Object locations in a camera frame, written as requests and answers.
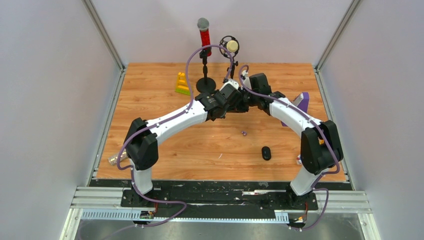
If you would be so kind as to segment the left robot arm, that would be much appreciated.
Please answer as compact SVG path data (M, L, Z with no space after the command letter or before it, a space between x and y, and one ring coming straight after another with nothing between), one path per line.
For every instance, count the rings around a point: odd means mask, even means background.
M242 99L239 87L225 84L213 93L200 93L186 106L162 117L135 119L123 144L130 159L135 202L146 207L153 201L152 169L159 159L159 146L165 140L191 126L225 118L227 111Z

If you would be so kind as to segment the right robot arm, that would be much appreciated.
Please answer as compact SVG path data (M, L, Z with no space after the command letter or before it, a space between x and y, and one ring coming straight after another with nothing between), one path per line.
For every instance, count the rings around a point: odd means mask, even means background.
M248 75L246 70L239 74L243 89L267 106L265 112L278 119L300 137L302 167L290 183L285 195L286 204L298 209L306 201L305 195L313 190L325 175L340 171L339 162L344 159L337 125L310 116L290 102L282 93L270 92L265 74Z

